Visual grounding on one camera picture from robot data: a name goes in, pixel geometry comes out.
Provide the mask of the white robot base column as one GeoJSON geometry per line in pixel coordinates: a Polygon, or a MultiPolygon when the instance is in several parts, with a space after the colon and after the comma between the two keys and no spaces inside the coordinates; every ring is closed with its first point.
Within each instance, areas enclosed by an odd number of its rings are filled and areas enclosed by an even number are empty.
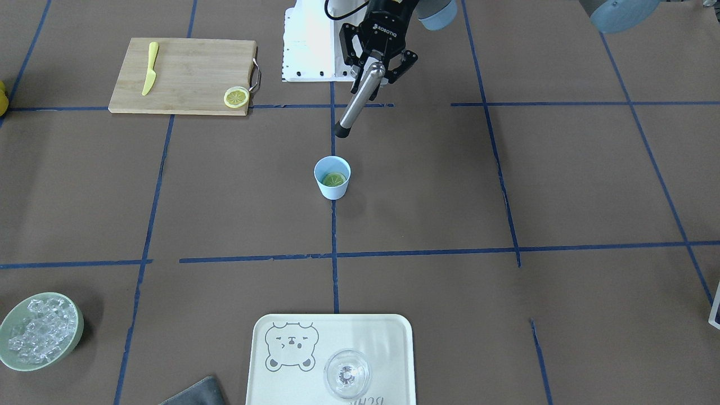
{"type": "Polygon", "coordinates": [[[340,26],[359,25],[363,1],[296,1],[285,11],[281,79],[284,82],[352,82],[340,50],[340,26]]]}

